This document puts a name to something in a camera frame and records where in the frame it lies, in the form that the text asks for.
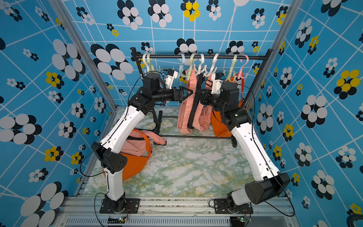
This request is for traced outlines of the black sling bag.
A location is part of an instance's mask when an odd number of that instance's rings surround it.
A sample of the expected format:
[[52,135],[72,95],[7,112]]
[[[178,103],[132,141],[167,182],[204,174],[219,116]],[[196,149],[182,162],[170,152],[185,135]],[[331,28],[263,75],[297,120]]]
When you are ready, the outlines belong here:
[[199,116],[201,114],[201,109],[200,109],[200,96],[199,96],[199,90],[201,89],[202,83],[204,82],[204,76],[202,73],[198,74],[196,76],[197,79],[197,83],[195,86],[195,90],[194,90],[194,98],[193,98],[193,103],[192,103],[192,109],[191,109],[191,113],[189,116],[189,120],[188,120],[188,124],[187,127],[188,129],[194,129],[197,125]]

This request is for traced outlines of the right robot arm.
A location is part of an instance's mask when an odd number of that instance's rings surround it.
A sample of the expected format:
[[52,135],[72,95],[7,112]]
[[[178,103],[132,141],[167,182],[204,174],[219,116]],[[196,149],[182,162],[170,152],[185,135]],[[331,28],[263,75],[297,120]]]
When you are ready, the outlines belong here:
[[252,119],[239,106],[238,93],[237,85],[230,82],[221,85],[219,94],[208,89],[197,90],[200,102],[220,113],[222,123],[242,147],[253,174],[253,182],[227,195],[227,206],[233,213],[250,203],[257,205],[279,196],[290,182],[288,174],[281,173],[264,150]]

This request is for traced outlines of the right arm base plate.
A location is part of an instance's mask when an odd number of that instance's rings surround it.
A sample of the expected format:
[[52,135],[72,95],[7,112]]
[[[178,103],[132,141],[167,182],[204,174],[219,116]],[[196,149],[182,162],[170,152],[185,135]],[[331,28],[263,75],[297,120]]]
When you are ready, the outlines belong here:
[[215,198],[211,200],[209,205],[215,210],[216,214],[253,214],[253,208],[249,203],[236,205],[230,198]]

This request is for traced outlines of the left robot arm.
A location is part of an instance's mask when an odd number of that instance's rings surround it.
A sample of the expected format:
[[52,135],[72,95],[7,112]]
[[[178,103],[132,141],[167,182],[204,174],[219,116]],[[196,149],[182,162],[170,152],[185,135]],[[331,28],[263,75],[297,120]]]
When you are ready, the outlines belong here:
[[121,154],[122,146],[135,126],[155,104],[165,101],[182,102],[193,94],[186,87],[173,87],[173,77],[163,81],[159,73],[143,76],[143,86],[128,101],[128,106],[111,131],[100,141],[92,144],[92,150],[101,162],[107,181],[107,193],[102,202],[101,213],[129,212],[123,189],[123,170],[128,159]]

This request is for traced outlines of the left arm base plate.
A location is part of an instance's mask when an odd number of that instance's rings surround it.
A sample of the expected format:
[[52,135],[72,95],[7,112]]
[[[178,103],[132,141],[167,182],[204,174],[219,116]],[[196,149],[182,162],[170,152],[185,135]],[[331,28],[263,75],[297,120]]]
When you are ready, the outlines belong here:
[[139,198],[126,198],[113,201],[106,197],[103,199],[100,213],[101,214],[137,214],[140,207]]

